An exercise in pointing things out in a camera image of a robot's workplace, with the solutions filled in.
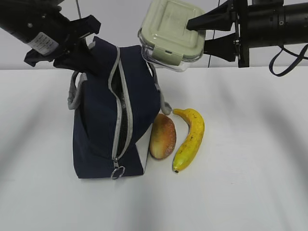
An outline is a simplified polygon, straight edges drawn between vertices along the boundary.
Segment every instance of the label sticker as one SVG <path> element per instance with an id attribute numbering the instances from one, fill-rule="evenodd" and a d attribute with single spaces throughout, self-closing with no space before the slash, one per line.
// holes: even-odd
<path id="1" fill-rule="evenodd" d="M 43 32 L 39 32 L 39 34 L 27 45 L 42 55 L 49 55 L 59 46 L 55 40 Z"/>

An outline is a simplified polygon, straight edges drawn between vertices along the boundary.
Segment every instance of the bread roll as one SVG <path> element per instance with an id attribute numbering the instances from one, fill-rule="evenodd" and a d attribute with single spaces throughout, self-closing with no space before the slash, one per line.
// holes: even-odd
<path id="1" fill-rule="evenodd" d="M 156 117 L 150 140 L 150 153 L 156 159 L 164 159 L 173 151 L 177 141 L 173 121 L 163 115 L 158 114 Z"/>

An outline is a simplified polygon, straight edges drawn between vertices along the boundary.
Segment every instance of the yellow banana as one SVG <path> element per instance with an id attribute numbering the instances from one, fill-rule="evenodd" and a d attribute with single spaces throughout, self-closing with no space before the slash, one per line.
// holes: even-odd
<path id="1" fill-rule="evenodd" d="M 185 142 L 181 145 L 173 160 L 173 171 L 178 173 L 184 170 L 196 156 L 203 139 L 205 123 L 202 116 L 194 109 L 174 109 L 173 114 L 181 116 L 190 128 Z"/>

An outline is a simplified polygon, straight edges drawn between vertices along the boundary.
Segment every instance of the navy blue bag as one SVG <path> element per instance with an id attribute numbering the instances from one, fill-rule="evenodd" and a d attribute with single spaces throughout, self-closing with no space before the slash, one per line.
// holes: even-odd
<path id="1" fill-rule="evenodd" d="M 136 142 L 160 110 L 157 80 L 140 46 L 118 48 L 97 37 L 94 44 L 91 52 L 102 71 L 98 76 L 82 74 L 78 89 L 74 73 L 68 99 L 75 110 L 76 174 L 81 179 L 143 175 Z"/>

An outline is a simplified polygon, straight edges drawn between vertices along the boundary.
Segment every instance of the zipper pull ring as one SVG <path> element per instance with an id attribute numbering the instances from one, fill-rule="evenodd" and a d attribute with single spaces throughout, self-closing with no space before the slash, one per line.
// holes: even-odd
<path id="1" fill-rule="evenodd" d="M 125 167 L 124 166 L 119 166 L 119 162 L 118 162 L 118 159 L 116 158 L 116 159 L 114 159 L 113 160 L 114 161 L 114 171 L 112 172 L 112 174 L 111 174 L 111 179 L 112 180 L 117 180 L 117 179 L 119 179 L 119 178 L 121 178 L 123 175 L 124 175 L 124 173 L 125 173 Z M 121 172 L 121 174 L 118 176 L 118 177 L 116 177 L 115 176 L 115 174 L 118 172 L 118 171 L 122 171 Z"/>

